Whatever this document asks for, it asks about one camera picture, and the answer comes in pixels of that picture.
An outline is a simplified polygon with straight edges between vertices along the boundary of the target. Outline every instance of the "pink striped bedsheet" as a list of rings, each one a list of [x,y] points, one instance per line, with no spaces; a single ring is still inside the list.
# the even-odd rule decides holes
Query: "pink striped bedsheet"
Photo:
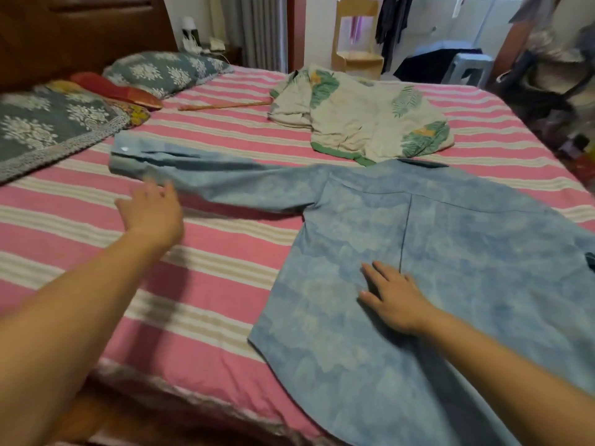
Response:
[[[133,133],[274,164],[356,166],[313,151],[308,131],[267,121],[266,106],[176,111],[181,104],[264,100],[282,78],[236,68],[166,100]],[[454,147],[425,159],[517,188],[595,231],[595,200],[497,97],[466,86],[418,86],[445,112],[456,138]],[[113,200],[138,182],[109,173],[112,141],[0,188],[0,309],[121,234]],[[208,400],[308,438],[323,436],[246,342],[301,218],[259,219],[191,197],[183,203],[183,244],[142,284],[99,370],[144,376],[192,403]]]

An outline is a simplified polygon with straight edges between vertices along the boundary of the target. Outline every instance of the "blue shirt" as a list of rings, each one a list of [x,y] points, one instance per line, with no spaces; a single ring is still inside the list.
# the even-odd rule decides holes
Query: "blue shirt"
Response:
[[[116,135],[110,168],[304,224],[250,333],[294,401],[353,445],[516,440],[423,340],[356,300],[361,262],[411,273],[437,307],[595,391],[595,235],[509,187],[391,160],[290,168]]]

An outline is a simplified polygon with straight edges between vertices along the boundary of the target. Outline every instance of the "forearm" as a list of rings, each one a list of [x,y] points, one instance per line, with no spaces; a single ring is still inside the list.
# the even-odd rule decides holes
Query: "forearm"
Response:
[[[446,313],[424,332],[524,445],[584,445],[595,400]]]
[[[0,443],[42,440],[163,252],[145,238],[124,234],[0,321]]]

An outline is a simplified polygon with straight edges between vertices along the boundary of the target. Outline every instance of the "wooden headboard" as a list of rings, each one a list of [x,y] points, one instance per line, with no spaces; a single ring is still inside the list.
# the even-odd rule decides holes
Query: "wooden headboard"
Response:
[[[177,51],[163,0],[0,0],[0,92]]]

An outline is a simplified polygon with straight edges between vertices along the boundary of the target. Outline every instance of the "person's right arm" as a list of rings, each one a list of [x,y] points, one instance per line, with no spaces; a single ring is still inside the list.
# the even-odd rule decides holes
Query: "person's right arm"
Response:
[[[391,328],[426,337],[525,446],[595,444],[595,398],[434,307],[410,276],[364,264],[381,299],[359,298]]]

